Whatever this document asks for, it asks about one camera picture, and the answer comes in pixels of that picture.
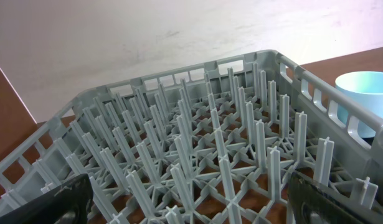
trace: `white wall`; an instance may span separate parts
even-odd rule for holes
[[[0,66],[38,122],[84,89],[208,60],[382,46],[383,0],[0,0]]]

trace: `dish rack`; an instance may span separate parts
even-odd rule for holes
[[[76,118],[66,127],[68,110]],[[359,122],[376,131],[372,144],[358,136]],[[32,164],[31,147],[40,154]],[[4,171],[14,164],[24,175],[12,183]],[[277,208],[293,223],[294,170],[383,214],[383,119],[264,50],[78,94],[0,162],[0,216],[87,173],[91,220],[270,223]],[[247,203],[254,198],[264,205]]]

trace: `light blue cup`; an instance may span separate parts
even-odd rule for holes
[[[335,88],[383,119],[383,72],[347,73],[337,77]],[[341,106],[338,106],[338,119],[344,124],[348,119],[348,112]],[[362,138],[372,138],[376,134],[362,122],[357,132]]]

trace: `wall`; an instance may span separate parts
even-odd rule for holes
[[[0,0],[0,66],[37,122],[84,89],[194,63],[382,46],[383,0]]]

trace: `black object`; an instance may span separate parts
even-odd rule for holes
[[[383,223],[383,215],[297,171],[288,182],[288,199],[298,224],[311,223],[312,213],[328,223]]]
[[[61,186],[0,217],[0,224],[87,222],[93,189],[87,174],[78,175]]]

